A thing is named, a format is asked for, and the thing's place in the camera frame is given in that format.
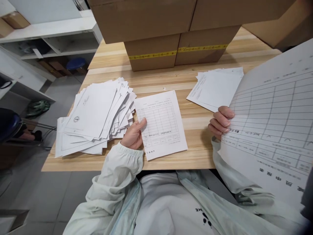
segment blue stool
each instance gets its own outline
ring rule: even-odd
[[[81,57],[74,58],[66,64],[66,69],[77,70],[80,74],[86,75],[87,74],[86,60]]]

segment green bag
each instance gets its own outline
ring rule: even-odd
[[[38,102],[30,102],[27,106],[27,119],[33,119],[41,114],[47,112],[50,108],[50,103],[48,101],[38,101]]]

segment gray floor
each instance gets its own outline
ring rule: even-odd
[[[82,82],[84,76],[76,76]],[[47,95],[56,103],[43,114],[39,122],[56,126],[57,119],[67,115],[81,83],[74,77],[56,79]],[[46,139],[51,146],[55,141],[53,132]],[[26,224],[12,235],[59,235],[71,218],[76,207],[85,201],[91,179],[99,171],[92,172],[41,172],[48,156],[42,149],[24,149],[13,167],[11,183],[0,197],[0,209],[29,209]]]

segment light green jacket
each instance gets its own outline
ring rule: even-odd
[[[217,153],[220,143],[213,140],[212,145],[216,169],[237,202],[230,203],[208,189],[206,170],[177,171],[177,175],[221,235],[293,234],[303,227],[306,220],[298,211],[232,169]],[[136,178],[143,167],[142,156],[142,150],[120,143],[114,146],[101,174],[92,179],[86,202],[77,207],[63,234],[133,234],[142,201]]]

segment person's left hand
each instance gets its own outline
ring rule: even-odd
[[[137,150],[140,145],[142,145],[142,136],[140,129],[147,124],[147,120],[144,117],[139,123],[138,120],[135,121],[126,131],[123,139],[121,140],[121,145]]]
[[[223,133],[229,131],[228,127],[231,123],[228,119],[234,116],[234,112],[227,106],[220,106],[218,112],[213,114],[214,118],[210,120],[208,128],[218,140],[222,139]]]

